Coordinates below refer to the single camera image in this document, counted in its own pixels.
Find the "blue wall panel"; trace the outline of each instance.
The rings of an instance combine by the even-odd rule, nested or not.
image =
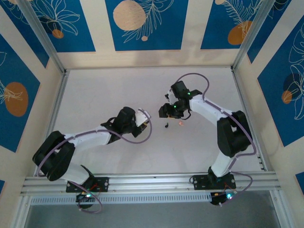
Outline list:
[[[276,0],[247,54],[251,63],[257,57],[291,0]]]
[[[16,152],[40,82],[0,35],[0,145]]]
[[[304,136],[304,17],[258,77],[284,146]]]
[[[239,48],[261,0],[214,0],[201,49]]]
[[[106,0],[116,51],[181,48],[188,0]]]

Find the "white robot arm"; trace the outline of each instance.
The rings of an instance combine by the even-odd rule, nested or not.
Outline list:
[[[72,156],[92,147],[113,143],[126,133],[137,137],[146,128],[149,118],[150,115],[146,111],[139,109],[135,112],[124,107],[117,117],[110,118],[90,131],[76,134],[52,132],[33,156],[33,162],[39,166],[55,146],[66,141],[44,161],[41,171],[50,181],[61,178],[90,188],[94,185],[94,176],[86,167],[72,163]]]
[[[219,154],[215,162],[209,168],[211,179],[219,179],[229,173],[229,167],[235,155],[244,151],[250,141],[242,130],[228,118],[223,112],[235,117],[242,126],[249,131],[249,126],[242,111],[232,112],[219,107],[207,98],[203,98],[202,92],[190,91],[183,81],[176,82],[165,95],[169,103],[164,104],[159,110],[161,118],[181,119],[184,111],[199,113],[217,127]]]

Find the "purple cable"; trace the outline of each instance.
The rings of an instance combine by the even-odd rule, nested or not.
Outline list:
[[[187,73],[187,74],[185,74],[185,75],[180,76],[179,79],[177,79],[175,83],[177,83],[178,81],[180,81],[183,77],[185,77],[185,76],[187,76],[187,75],[198,75],[198,76],[203,77],[203,78],[207,81],[207,87],[206,87],[205,91],[203,92],[203,100],[205,100],[205,94],[206,94],[207,90],[208,90],[209,87],[210,87],[210,81],[208,80],[208,78],[207,78],[206,76],[202,75],[202,74],[199,74],[199,73]]]
[[[147,141],[150,137],[151,137],[151,134],[152,134],[152,123],[151,123],[151,119],[149,118],[149,116],[141,109],[138,109],[140,112],[142,112],[148,119],[149,123],[150,123],[150,132],[149,132],[149,135],[147,138],[145,138],[144,140],[140,141],[140,142],[133,142],[133,141],[130,141],[126,138],[124,138],[122,135],[114,132],[114,131],[111,131],[111,130],[98,130],[97,132],[109,132],[109,133],[112,133],[112,134],[115,134],[116,136],[120,137],[121,139],[125,140],[126,142],[128,143],[132,143],[132,144],[141,144],[145,141]],[[92,130],[92,131],[88,131],[88,132],[83,132],[83,133],[79,133],[77,135],[75,135],[75,137],[69,137],[67,139],[65,139],[64,141],[60,142],[58,145],[56,145],[45,157],[44,159],[41,161],[41,163],[39,164],[39,166],[37,167],[37,171],[36,171],[36,176],[38,177],[43,177],[43,175],[40,175],[40,170],[41,170],[41,167],[44,165],[44,163],[46,162],[46,160],[51,156],[52,153],[55,152],[55,150],[57,150],[60,146],[62,146],[63,144],[65,144],[66,142],[70,141],[71,139],[74,139],[74,138],[78,138],[78,137],[81,137],[81,136],[84,136],[84,135],[87,135],[87,134],[93,134],[93,133],[96,133],[96,131]],[[85,188],[83,188],[81,185],[75,183],[75,182],[72,182],[70,181],[72,184],[76,185],[77,187],[81,188],[82,190],[84,190],[85,192],[91,194],[97,201],[98,203],[100,204],[100,209],[98,211],[87,211],[87,210],[81,210],[85,213],[90,213],[90,214],[96,214],[96,213],[99,213],[101,210],[102,210],[102,203],[100,202],[100,200],[93,194],[91,193],[90,191],[86,190]]]
[[[179,80],[181,80],[183,77],[185,77],[185,76],[187,76],[187,75],[199,75],[199,76],[203,77],[203,78],[207,81],[207,87],[206,87],[206,89],[205,89],[205,91],[203,92],[203,95],[202,95],[202,96],[203,96],[203,100],[204,100],[207,104],[211,105],[212,107],[214,107],[215,109],[219,110],[221,113],[225,114],[225,115],[228,116],[230,119],[232,119],[233,122],[235,122],[235,123],[240,127],[240,129],[241,129],[241,130],[243,131],[243,133],[246,135],[246,137],[248,138],[248,140],[250,141],[250,143],[251,143],[251,145],[252,145],[252,147],[253,147],[253,152],[252,152],[252,153],[244,153],[244,154],[236,155],[235,158],[232,160],[231,164],[229,165],[228,170],[231,170],[232,166],[235,164],[235,162],[237,161],[237,158],[238,158],[238,157],[255,155],[255,154],[257,153],[256,145],[254,144],[252,138],[250,137],[250,135],[249,135],[249,133],[246,131],[246,129],[240,124],[240,122],[237,121],[237,119],[235,119],[235,118],[234,118],[232,115],[230,115],[229,113],[227,113],[227,112],[225,112],[225,111],[222,111],[221,108],[218,107],[217,105],[211,103],[211,102],[208,101],[208,100],[205,100],[205,94],[206,94],[206,92],[207,92],[207,90],[209,89],[209,86],[210,86],[210,81],[209,81],[209,79],[208,79],[206,76],[204,76],[204,75],[202,75],[202,74],[199,74],[199,73],[187,73],[187,74],[185,74],[185,75],[182,75],[179,79],[177,79],[176,82],[178,82]],[[249,177],[249,178],[250,178],[250,183],[249,183],[241,192],[239,192],[238,194],[241,194],[241,193],[243,193],[244,191],[246,191],[247,189],[250,188],[250,186],[252,185],[252,182],[253,182],[253,179],[252,179],[251,176],[249,176],[248,174],[244,174],[244,173],[240,173],[240,172],[235,172],[235,171],[231,171],[231,173],[234,173],[234,174],[236,174],[236,175],[243,175],[243,176],[246,176],[246,177]]]
[[[78,188],[80,188],[81,190],[85,191],[86,193],[92,195],[93,198],[94,198],[94,199],[99,203],[99,205],[100,205],[99,210],[95,210],[95,211],[83,210],[83,209],[78,205],[78,208],[79,208],[80,211],[85,212],[85,213],[88,213],[88,214],[97,214],[97,213],[99,213],[99,212],[102,211],[102,209],[103,209],[103,204],[101,203],[101,201],[99,200],[99,198],[98,198],[96,195],[92,194],[89,190],[85,189],[85,188],[82,187],[80,184],[77,184],[77,183],[75,183],[75,182],[73,182],[73,181],[70,181],[70,182],[71,182],[72,184],[74,184],[75,186],[77,186]]]
[[[209,105],[211,105],[212,107],[216,108],[217,110],[219,110],[220,112],[222,112],[221,108],[219,108],[217,105],[211,103],[210,101],[208,100],[205,100],[205,102]],[[246,135],[246,137],[248,138],[248,140],[250,141],[252,147],[253,147],[253,152],[252,153],[244,153],[244,154],[237,154],[235,156],[235,158],[232,160],[231,164],[229,165],[228,167],[228,170],[230,170],[232,168],[232,166],[234,165],[234,163],[236,163],[237,159],[239,157],[242,157],[242,156],[250,156],[250,155],[255,155],[257,153],[257,148],[256,148],[256,145],[254,144],[252,138],[250,137],[249,133],[246,131],[246,129],[240,124],[239,121],[237,121],[232,115],[230,115],[229,113],[223,111],[222,112],[223,114],[225,114],[226,116],[228,116],[231,120],[233,120],[233,122],[235,122],[239,127],[240,129],[243,131],[243,133]]]
[[[140,141],[140,142],[133,142],[133,141],[130,141],[126,138],[124,138],[122,135],[114,132],[114,131],[111,131],[111,130],[98,130],[97,132],[109,132],[109,133],[112,133],[112,134],[115,134],[116,136],[120,137],[121,139],[127,141],[128,143],[132,143],[132,144],[141,144],[145,141],[147,141],[151,134],[152,134],[152,124],[151,124],[151,119],[148,117],[148,115],[141,109],[138,109],[140,112],[142,112],[148,119],[149,123],[150,123],[150,132],[149,132],[149,135],[146,139]],[[75,137],[69,137],[67,139],[65,139],[64,141],[62,141],[61,143],[59,143],[57,146],[55,146],[45,157],[44,159],[41,161],[41,163],[39,164],[38,168],[37,168],[37,171],[36,171],[36,176],[38,177],[41,177],[40,174],[39,174],[39,171],[41,170],[41,167],[43,166],[43,164],[46,162],[46,160],[51,156],[51,154],[53,152],[55,152],[55,150],[57,150],[60,146],[62,146],[63,144],[65,144],[67,141],[70,141],[71,139],[74,139],[74,138],[78,138],[78,137],[81,137],[81,136],[84,136],[84,135],[87,135],[87,134],[93,134],[93,133],[96,133],[96,131],[92,130],[92,131],[88,131],[88,132],[84,132],[84,133],[80,133],[80,134],[77,134],[75,135]]]

